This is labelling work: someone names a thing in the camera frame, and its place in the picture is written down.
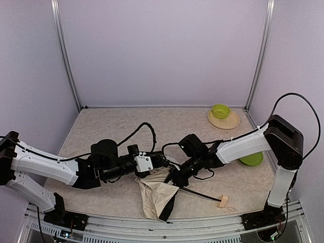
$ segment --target metal frame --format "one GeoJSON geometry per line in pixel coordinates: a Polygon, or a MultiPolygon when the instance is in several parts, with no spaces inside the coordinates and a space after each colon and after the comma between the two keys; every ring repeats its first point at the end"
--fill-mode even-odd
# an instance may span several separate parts
{"type": "MultiPolygon", "coordinates": [[[[299,201],[289,202],[289,219],[288,221],[297,221],[300,228],[303,243],[311,243],[309,229],[305,224],[305,216],[299,201]]],[[[41,220],[44,234],[54,236],[62,229],[56,225],[49,224],[41,220]]],[[[28,239],[29,232],[37,230],[37,211],[36,207],[29,205],[23,219],[23,229],[20,233],[20,243],[25,243],[28,239]]],[[[182,242],[182,243],[202,243],[202,242],[241,242],[240,236],[244,233],[257,231],[245,231],[241,216],[228,215],[218,217],[206,217],[195,219],[174,219],[170,224],[153,221],[148,219],[122,218],[122,217],[104,217],[90,215],[88,225],[85,231],[74,230],[74,237],[70,242],[110,242],[110,243],[138,243],[138,242],[182,242]]]]}
{"type": "MultiPolygon", "coordinates": [[[[247,112],[249,112],[249,110],[251,108],[253,99],[256,94],[257,85],[258,85],[259,79],[260,79],[261,69],[263,66],[263,61],[265,58],[266,48],[267,48],[268,39],[269,39],[269,35],[270,35],[273,9],[274,9],[274,1],[275,0],[268,0],[267,11],[266,11],[266,16],[265,16],[265,23],[264,23],[263,34],[262,34],[261,48],[259,51],[257,66],[256,66],[256,69],[254,72],[253,81],[252,81],[252,85],[251,85],[251,88],[249,91],[248,99],[247,99],[245,107],[244,107],[244,109],[247,112]]],[[[70,62],[68,59],[68,55],[67,55],[64,34],[63,34],[63,28],[62,28],[61,15],[60,15],[59,2],[58,2],[58,0],[51,0],[51,3],[52,3],[52,12],[53,12],[53,17],[54,17],[54,23],[56,26],[56,31],[57,31],[59,44],[60,44],[60,50],[61,50],[61,54],[62,54],[62,58],[63,58],[63,62],[64,62],[65,71],[67,74],[67,78],[68,78],[68,82],[69,82],[69,86],[70,86],[70,89],[72,92],[75,106],[76,106],[78,112],[80,112],[82,110],[83,106],[82,106],[82,102],[81,102],[80,96],[79,96],[77,88],[76,88],[76,84],[75,84],[75,81],[74,81],[74,78],[72,75],[71,65],[70,65],[70,62]]],[[[93,107],[89,107],[89,108],[123,108],[123,107],[115,107],[115,106],[96,107],[96,106],[93,106],[93,107]]]]}
{"type": "Polygon", "coordinates": [[[271,22],[272,22],[272,16],[273,16],[273,9],[274,9],[274,0],[268,0],[268,7],[267,7],[267,12],[266,12],[266,17],[265,17],[265,22],[264,22],[264,28],[263,28],[263,35],[262,35],[262,41],[261,41],[261,48],[259,52],[259,57],[258,57],[258,62],[257,66],[254,72],[253,76],[253,82],[252,86],[249,92],[249,96],[247,99],[247,102],[245,104],[245,110],[247,112],[250,111],[253,99],[255,97],[255,93],[257,90],[257,86],[260,80],[260,74],[263,66],[263,61],[267,49],[267,44],[269,40],[269,35],[270,35],[270,30],[271,30],[271,22]]]}
{"type": "Polygon", "coordinates": [[[70,62],[69,62],[67,51],[66,51],[59,2],[58,2],[58,0],[51,0],[51,3],[52,3],[52,12],[53,12],[53,17],[54,17],[54,23],[55,23],[55,27],[56,27],[57,37],[59,40],[60,50],[61,50],[61,54],[62,54],[62,58],[63,58],[63,62],[64,62],[67,79],[69,82],[69,86],[70,86],[70,89],[72,92],[72,96],[73,96],[73,100],[74,100],[76,109],[78,112],[80,112],[82,110],[82,103],[81,103],[79,94],[77,92],[77,88],[76,88],[76,85],[74,82],[70,62]]]}
{"type": "MultiPolygon", "coordinates": [[[[86,106],[85,109],[119,109],[119,108],[209,108],[210,105],[126,105],[126,106],[86,106]]],[[[231,109],[244,109],[243,106],[229,106],[231,109]]]]}

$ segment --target black mount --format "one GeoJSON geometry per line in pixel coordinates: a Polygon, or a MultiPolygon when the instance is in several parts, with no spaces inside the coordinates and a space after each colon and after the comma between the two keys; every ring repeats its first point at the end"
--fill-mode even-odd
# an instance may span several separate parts
{"type": "Polygon", "coordinates": [[[73,213],[65,210],[63,197],[56,192],[55,209],[45,213],[44,221],[69,229],[84,231],[88,222],[88,216],[85,214],[73,213]]]}
{"type": "Polygon", "coordinates": [[[286,217],[282,207],[275,208],[266,203],[262,211],[243,214],[242,220],[244,229],[250,230],[277,224],[279,221],[283,222],[286,217]]]}
{"type": "MultiPolygon", "coordinates": [[[[18,142],[18,133],[11,131],[6,137],[14,142],[18,142]]],[[[6,185],[9,181],[15,180],[14,171],[11,170],[11,163],[14,157],[16,145],[8,139],[0,141],[0,186],[6,185]]]]}
{"type": "Polygon", "coordinates": [[[185,187],[189,185],[188,179],[191,176],[196,176],[200,170],[224,166],[216,155],[220,142],[221,140],[208,148],[195,134],[189,134],[184,137],[179,142],[179,146],[191,158],[180,166],[179,171],[176,168],[172,168],[165,183],[171,180],[174,185],[185,187]]]}
{"type": "MultiPolygon", "coordinates": [[[[150,172],[137,172],[135,157],[139,155],[137,144],[127,146],[128,154],[118,156],[118,145],[111,139],[104,139],[91,145],[91,155],[87,159],[76,159],[78,163],[78,178],[72,187],[79,189],[91,189],[101,186],[101,182],[107,183],[112,179],[135,173],[144,178],[150,172]]],[[[167,167],[161,151],[147,152],[151,157],[153,168],[167,167]]]]}

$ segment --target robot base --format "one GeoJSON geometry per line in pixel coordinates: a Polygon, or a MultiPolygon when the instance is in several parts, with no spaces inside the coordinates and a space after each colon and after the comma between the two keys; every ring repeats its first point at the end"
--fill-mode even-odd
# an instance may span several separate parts
{"type": "Polygon", "coordinates": [[[286,220],[284,211],[281,208],[265,206],[264,210],[242,215],[245,230],[262,228],[284,222],[286,220]]]}
{"type": "Polygon", "coordinates": [[[88,216],[66,211],[62,218],[55,217],[51,214],[45,214],[44,221],[65,228],[84,231],[87,225],[88,216]]]}

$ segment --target green plate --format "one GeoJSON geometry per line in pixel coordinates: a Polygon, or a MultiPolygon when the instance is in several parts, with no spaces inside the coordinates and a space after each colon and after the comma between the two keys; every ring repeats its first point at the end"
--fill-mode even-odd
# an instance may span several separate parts
{"type": "Polygon", "coordinates": [[[239,159],[243,164],[247,166],[258,166],[263,160],[263,153],[254,153],[239,159]]]}

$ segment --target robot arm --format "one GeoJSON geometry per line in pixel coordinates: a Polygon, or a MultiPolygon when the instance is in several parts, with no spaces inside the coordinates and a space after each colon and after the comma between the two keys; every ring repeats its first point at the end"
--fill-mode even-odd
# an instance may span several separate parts
{"type": "Polygon", "coordinates": [[[0,185],[20,193],[40,210],[44,220],[63,227],[84,230],[87,215],[65,210],[63,198],[33,181],[26,172],[52,178],[80,189],[101,186],[107,181],[135,172],[145,177],[149,171],[169,163],[161,152],[139,152],[137,145],[128,146],[129,154],[118,157],[117,144],[109,139],[91,146],[87,159],[66,159],[28,146],[9,132],[0,141],[0,185]]]}
{"type": "Polygon", "coordinates": [[[189,160],[172,169],[165,182],[185,187],[188,178],[201,169],[222,167],[233,160],[261,151],[272,150],[278,159],[274,183],[263,211],[242,216],[246,230],[284,221],[282,205],[296,180],[297,170],[303,161],[303,135],[278,115],[273,115],[262,127],[228,141],[215,141],[208,148],[195,134],[179,142],[189,160]]]}

